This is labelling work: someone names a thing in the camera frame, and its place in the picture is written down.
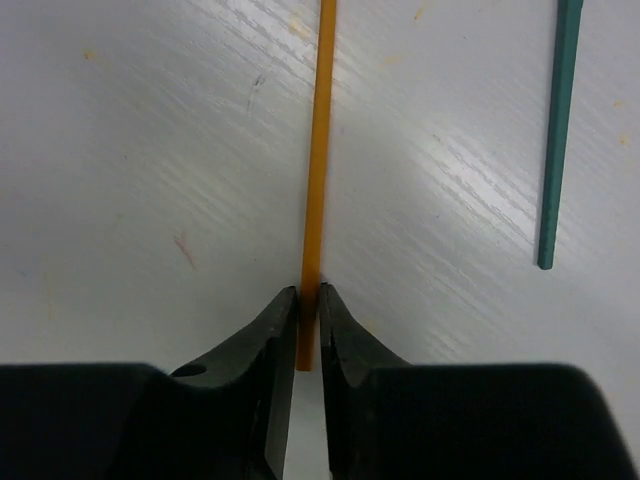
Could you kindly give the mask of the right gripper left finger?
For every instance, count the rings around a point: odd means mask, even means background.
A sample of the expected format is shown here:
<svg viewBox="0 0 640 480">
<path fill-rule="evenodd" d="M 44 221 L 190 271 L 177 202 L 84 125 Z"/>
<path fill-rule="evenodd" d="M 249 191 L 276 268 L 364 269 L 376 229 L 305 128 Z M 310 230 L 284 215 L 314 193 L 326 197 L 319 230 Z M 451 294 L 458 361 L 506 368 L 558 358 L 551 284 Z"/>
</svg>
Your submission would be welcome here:
<svg viewBox="0 0 640 480">
<path fill-rule="evenodd" d="M 5 365 L 5 479 L 278 479 L 297 293 L 172 373 L 143 363 Z"/>
</svg>

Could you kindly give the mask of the teal chopstick crossing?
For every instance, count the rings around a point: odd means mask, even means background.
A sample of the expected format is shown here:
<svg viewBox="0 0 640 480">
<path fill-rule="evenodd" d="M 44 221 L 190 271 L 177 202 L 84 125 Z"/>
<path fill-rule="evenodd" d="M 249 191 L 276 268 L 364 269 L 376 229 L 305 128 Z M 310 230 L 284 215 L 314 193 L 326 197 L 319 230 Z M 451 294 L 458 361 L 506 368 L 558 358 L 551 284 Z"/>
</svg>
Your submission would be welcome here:
<svg viewBox="0 0 640 480">
<path fill-rule="evenodd" d="M 537 266 L 542 270 L 549 270 L 554 264 L 583 5 L 582 0 L 557 2 L 537 252 Z"/>
</svg>

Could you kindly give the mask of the orange chopstick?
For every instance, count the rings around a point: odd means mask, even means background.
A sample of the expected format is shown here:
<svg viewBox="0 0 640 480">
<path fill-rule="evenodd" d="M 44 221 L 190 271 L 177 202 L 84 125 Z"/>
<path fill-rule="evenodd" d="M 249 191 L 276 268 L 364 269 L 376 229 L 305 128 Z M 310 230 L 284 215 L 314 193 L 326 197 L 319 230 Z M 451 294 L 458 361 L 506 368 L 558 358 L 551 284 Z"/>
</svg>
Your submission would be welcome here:
<svg viewBox="0 0 640 480">
<path fill-rule="evenodd" d="M 312 370 L 314 362 L 337 6 L 336 0 L 320 3 L 296 353 L 296 369 L 303 372 Z"/>
</svg>

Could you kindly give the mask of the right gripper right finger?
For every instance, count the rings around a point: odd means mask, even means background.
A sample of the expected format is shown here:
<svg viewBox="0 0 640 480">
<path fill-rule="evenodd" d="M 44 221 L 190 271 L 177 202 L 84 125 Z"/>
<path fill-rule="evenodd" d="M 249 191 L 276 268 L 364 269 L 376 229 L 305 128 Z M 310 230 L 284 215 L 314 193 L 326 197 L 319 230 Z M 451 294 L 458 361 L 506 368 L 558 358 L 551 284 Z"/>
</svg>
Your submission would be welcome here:
<svg viewBox="0 0 640 480">
<path fill-rule="evenodd" d="M 413 365 L 320 290 L 336 479 L 634 479 L 600 389 L 554 363 Z"/>
</svg>

